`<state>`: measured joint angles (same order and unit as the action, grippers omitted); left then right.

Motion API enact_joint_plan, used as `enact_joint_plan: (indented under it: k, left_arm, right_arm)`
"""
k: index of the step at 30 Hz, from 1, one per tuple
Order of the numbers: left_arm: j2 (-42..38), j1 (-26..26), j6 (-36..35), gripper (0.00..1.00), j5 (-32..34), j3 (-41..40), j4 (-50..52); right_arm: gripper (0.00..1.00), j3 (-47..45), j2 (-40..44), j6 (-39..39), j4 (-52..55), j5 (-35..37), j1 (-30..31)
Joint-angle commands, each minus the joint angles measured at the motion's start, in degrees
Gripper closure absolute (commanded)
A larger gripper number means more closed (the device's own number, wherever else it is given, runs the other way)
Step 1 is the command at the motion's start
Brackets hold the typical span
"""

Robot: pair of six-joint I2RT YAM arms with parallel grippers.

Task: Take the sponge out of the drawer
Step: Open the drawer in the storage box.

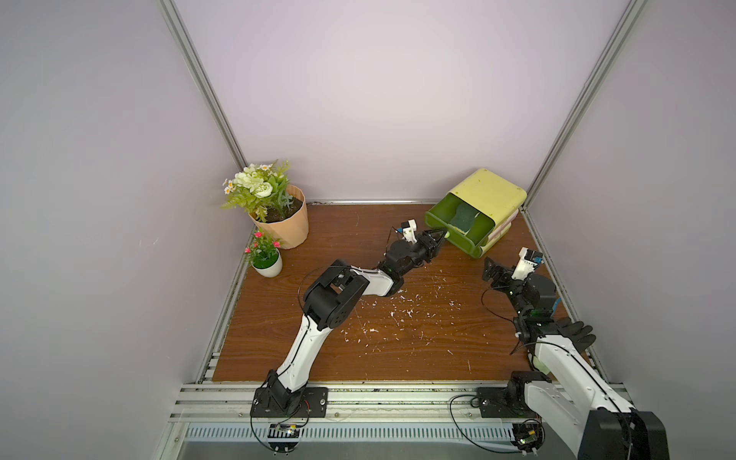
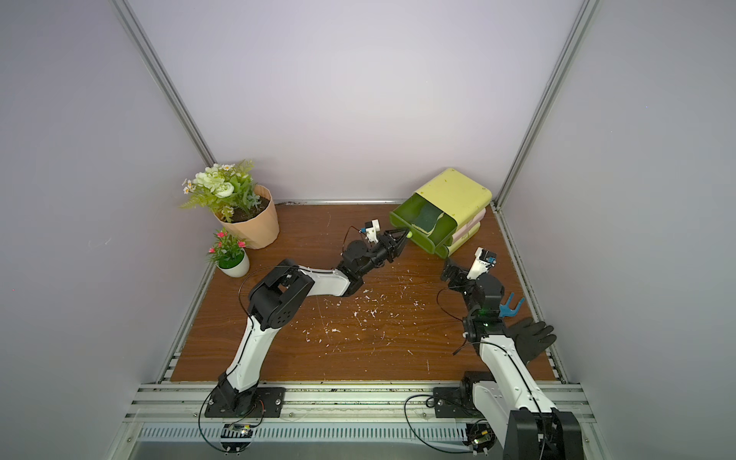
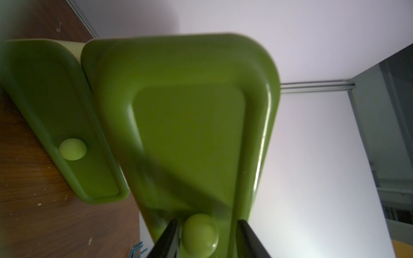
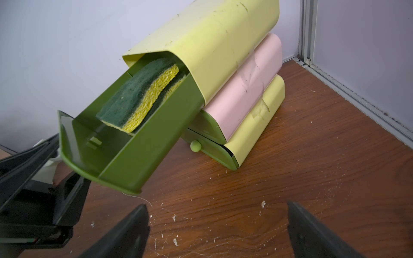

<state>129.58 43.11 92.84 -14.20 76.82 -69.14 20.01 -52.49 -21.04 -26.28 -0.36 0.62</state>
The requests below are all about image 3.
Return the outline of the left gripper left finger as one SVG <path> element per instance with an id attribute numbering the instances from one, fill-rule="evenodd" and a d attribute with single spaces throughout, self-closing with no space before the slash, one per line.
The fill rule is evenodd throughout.
<path id="1" fill-rule="evenodd" d="M 179 258 L 180 227 L 176 219 L 172 219 L 161 237 L 154 244 L 147 258 Z"/>

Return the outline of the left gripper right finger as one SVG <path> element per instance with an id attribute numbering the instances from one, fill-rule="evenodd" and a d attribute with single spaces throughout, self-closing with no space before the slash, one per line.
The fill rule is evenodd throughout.
<path id="1" fill-rule="evenodd" d="M 239 258 L 270 258 L 246 220 L 237 221 L 236 248 Z"/>

